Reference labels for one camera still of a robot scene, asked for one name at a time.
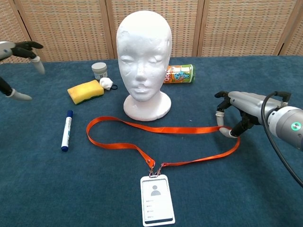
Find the woven panel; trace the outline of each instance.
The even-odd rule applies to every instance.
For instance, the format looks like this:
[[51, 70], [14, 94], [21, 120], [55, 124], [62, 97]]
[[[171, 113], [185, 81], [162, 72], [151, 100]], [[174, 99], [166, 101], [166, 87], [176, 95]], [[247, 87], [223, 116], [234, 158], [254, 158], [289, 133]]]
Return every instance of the woven panel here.
[[172, 33], [172, 57], [192, 56], [198, 0], [112, 0], [115, 32], [122, 20], [139, 10], [162, 15]]
[[303, 55], [303, 20], [301, 20], [285, 54]]
[[210, 0], [202, 56], [272, 55], [295, 0]]
[[44, 61], [108, 59], [98, 0], [21, 0]]
[[[18, 23], [15, 14], [10, 6], [9, 0], [0, 0], [0, 40], [1, 41], [12, 41], [21, 42], [25, 41], [26, 38], [21, 30], [20, 24]], [[24, 58], [18, 58], [11, 56], [2, 63], [18, 63], [18, 62], [29, 62]]]

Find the white card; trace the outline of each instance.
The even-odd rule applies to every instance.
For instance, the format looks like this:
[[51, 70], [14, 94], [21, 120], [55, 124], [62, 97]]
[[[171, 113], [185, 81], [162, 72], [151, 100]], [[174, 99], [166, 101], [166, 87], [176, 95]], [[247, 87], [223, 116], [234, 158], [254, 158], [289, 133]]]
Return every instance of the white card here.
[[167, 176], [144, 176], [140, 183], [143, 226], [174, 224], [175, 215]]

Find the blue marker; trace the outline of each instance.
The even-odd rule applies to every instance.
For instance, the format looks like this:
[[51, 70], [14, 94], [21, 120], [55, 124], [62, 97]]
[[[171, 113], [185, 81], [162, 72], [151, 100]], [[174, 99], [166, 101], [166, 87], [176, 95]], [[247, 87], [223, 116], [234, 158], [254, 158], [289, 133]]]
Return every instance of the blue marker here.
[[68, 140], [70, 139], [70, 131], [71, 131], [71, 119], [72, 119], [72, 110], [67, 111], [65, 127], [63, 131], [63, 138], [62, 138], [62, 151], [68, 151]]

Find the orange lanyard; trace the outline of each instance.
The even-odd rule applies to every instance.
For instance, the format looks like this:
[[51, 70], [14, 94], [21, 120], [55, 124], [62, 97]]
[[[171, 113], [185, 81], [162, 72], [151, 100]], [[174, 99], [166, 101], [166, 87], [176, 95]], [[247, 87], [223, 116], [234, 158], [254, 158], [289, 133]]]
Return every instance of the orange lanyard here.
[[[148, 164], [149, 168], [151, 169], [150, 176], [154, 175], [153, 168], [156, 163], [151, 157], [149, 157], [144, 151], [142, 151], [135, 144], [131, 144], [131, 143], [110, 143], [110, 144], [99, 143], [99, 142], [94, 141], [89, 136], [90, 129], [95, 124], [102, 122], [102, 121], [119, 121], [119, 122], [128, 124], [130, 126], [133, 126], [135, 128], [145, 130], [145, 131], [150, 131], [150, 132], [154, 132], [154, 133], [166, 133], [166, 134], [206, 134], [206, 133], [212, 133], [212, 132], [218, 131], [221, 127], [223, 127], [223, 126], [214, 126], [214, 127], [156, 127], [155, 128], [155, 127], [149, 127], [149, 126], [145, 126], [145, 125], [141, 125], [141, 124], [122, 121], [119, 118], [109, 117], [109, 116], [97, 117], [97, 118], [93, 119], [87, 125], [86, 134], [87, 134], [90, 142], [92, 142], [94, 145], [105, 148], [105, 149], [135, 149], [135, 150], [137, 150], [142, 155], [145, 162]], [[204, 157], [204, 158], [187, 161], [187, 162], [162, 163], [159, 170], [156, 172], [156, 174], [154, 176], [158, 176], [160, 174], [161, 169], [166, 166], [181, 166], [181, 165], [186, 165], [189, 163], [202, 162], [202, 161], [206, 161], [206, 160], [210, 160], [210, 159], [216, 159], [216, 158], [228, 156], [231, 153], [233, 153], [239, 147], [239, 145], [240, 145], [240, 137], [237, 138], [237, 143], [235, 144], [235, 146], [233, 148], [231, 148], [230, 150], [228, 150], [224, 153], [221, 153], [219, 155], [213, 155], [213, 156]]]

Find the yellow sponge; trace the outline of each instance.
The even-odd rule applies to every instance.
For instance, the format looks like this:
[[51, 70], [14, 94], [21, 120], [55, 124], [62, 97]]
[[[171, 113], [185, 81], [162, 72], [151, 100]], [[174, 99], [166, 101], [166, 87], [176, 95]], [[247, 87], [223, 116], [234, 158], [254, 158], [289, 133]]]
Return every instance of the yellow sponge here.
[[104, 89], [97, 80], [92, 80], [90, 82], [69, 88], [67, 89], [67, 92], [73, 102], [77, 105], [84, 101], [103, 95]]

